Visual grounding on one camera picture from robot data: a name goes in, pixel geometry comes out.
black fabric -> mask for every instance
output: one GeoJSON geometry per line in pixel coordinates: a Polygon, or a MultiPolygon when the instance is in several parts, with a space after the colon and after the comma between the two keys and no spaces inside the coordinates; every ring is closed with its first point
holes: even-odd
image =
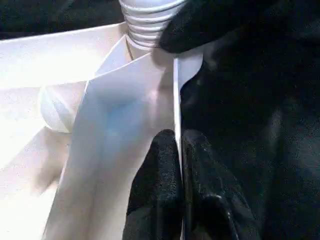
{"type": "Polygon", "coordinates": [[[131,186],[123,240],[179,239],[183,192],[175,135],[163,130],[153,139],[131,186]]]}
{"type": "Polygon", "coordinates": [[[161,36],[163,49],[180,53],[213,40],[221,46],[219,37],[236,33],[210,56],[214,67],[203,64],[181,89],[181,121],[207,137],[215,169],[234,176],[262,239],[320,238],[319,23],[317,0],[191,0],[161,36]]]}
{"type": "Polygon", "coordinates": [[[84,29],[123,21],[118,0],[0,2],[0,39],[84,29]]]}
{"type": "Polygon", "coordinates": [[[159,44],[181,53],[256,19],[277,0],[189,0],[164,30],[159,44]]]}
{"type": "Polygon", "coordinates": [[[319,239],[319,45],[273,20],[247,25],[183,86],[182,128],[207,136],[262,239],[319,239]]]}

black glove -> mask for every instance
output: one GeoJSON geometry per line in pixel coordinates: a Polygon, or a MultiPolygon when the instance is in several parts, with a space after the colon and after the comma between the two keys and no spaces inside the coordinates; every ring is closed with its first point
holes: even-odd
{"type": "Polygon", "coordinates": [[[153,139],[133,180],[122,239],[179,239],[182,194],[175,135],[171,130],[163,130],[153,139]]]}
{"type": "Polygon", "coordinates": [[[258,227],[242,188],[225,165],[217,161],[207,138],[196,130],[182,136],[184,168],[189,176],[185,185],[191,214],[189,225],[197,235],[212,240],[259,240],[258,227]]]}

